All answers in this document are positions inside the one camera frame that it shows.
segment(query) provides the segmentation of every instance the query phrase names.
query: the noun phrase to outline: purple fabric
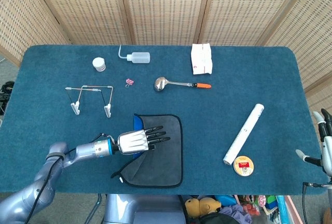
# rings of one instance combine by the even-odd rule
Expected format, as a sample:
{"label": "purple fabric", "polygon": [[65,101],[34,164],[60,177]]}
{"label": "purple fabric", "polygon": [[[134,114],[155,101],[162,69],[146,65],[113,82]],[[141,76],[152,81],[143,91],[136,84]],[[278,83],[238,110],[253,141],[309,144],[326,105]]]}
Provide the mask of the purple fabric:
{"label": "purple fabric", "polygon": [[241,205],[223,207],[219,213],[233,217],[240,224],[251,224],[253,222],[250,214],[245,212]]}

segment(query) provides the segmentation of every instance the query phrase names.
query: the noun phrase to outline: gray floor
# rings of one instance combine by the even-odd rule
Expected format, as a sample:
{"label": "gray floor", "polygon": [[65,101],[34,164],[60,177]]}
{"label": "gray floor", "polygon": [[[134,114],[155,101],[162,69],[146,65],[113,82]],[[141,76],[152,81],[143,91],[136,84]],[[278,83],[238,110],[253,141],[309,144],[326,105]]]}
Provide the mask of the gray floor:
{"label": "gray floor", "polygon": [[[15,80],[17,72],[18,68],[9,61],[0,63],[0,86],[9,80]],[[0,201],[8,195],[8,193],[0,193]],[[292,199],[298,209],[300,216],[303,219],[301,196],[294,196]],[[36,214],[30,223],[84,223],[96,200],[96,194],[57,193],[54,202],[44,211]],[[323,214],[328,208],[327,194],[307,195],[306,208],[309,224],[322,223]],[[101,222],[104,215],[104,209],[105,195],[103,195],[101,206],[96,212],[94,218],[91,220],[91,223],[99,224]]]}

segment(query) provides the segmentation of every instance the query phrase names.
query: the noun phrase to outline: yellow plush toy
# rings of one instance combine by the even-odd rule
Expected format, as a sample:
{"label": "yellow plush toy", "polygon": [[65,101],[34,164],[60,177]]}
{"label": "yellow plush toy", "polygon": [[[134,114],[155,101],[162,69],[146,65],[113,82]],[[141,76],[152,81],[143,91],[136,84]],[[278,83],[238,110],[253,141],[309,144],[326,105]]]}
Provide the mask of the yellow plush toy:
{"label": "yellow plush toy", "polygon": [[189,199],[185,203],[188,216],[191,218],[198,218],[203,215],[217,212],[217,208],[222,207],[219,201],[210,197],[205,197],[201,200],[195,198]]}

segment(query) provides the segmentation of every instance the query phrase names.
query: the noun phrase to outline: white tube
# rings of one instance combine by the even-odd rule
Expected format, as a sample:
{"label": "white tube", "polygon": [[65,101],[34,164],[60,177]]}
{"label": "white tube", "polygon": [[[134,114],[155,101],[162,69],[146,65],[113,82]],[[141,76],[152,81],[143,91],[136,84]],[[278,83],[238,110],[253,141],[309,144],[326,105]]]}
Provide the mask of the white tube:
{"label": "white tube", "polygon": [[264,106],[261,104],[256,104],[254,109],[251,111],[249,117],[247,118],[246,122],[244,123],[243,127],[241,128],[239,134],[235,138],[233,144],[229,148],[228,152],[224,157],[224,163],[227,165],[231,165],[237,155],[239,154],[242,146],[244,145],[245,141],[247,140],[249,134],[251,133],[252,129],[254,128],[256,122],[262,111],[264,110]]}

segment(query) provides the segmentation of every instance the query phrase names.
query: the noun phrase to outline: metal spoon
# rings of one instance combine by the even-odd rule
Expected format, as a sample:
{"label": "metal spoon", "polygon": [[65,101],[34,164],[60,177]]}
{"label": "metal spoon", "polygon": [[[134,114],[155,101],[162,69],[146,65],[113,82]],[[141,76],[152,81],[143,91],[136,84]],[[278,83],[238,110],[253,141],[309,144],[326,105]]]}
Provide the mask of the metal spoon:
{"label": "metal spoon", "polygon": [[210,84],[173,82],[173,81],[167,80],[165,77],[159,77],[158,79],[156,79],[154,88],[157,92],[159,92],[159,91],[163,90],[167,84],[187,86],[187,87],[196,87],[196,88],[211,88]]}

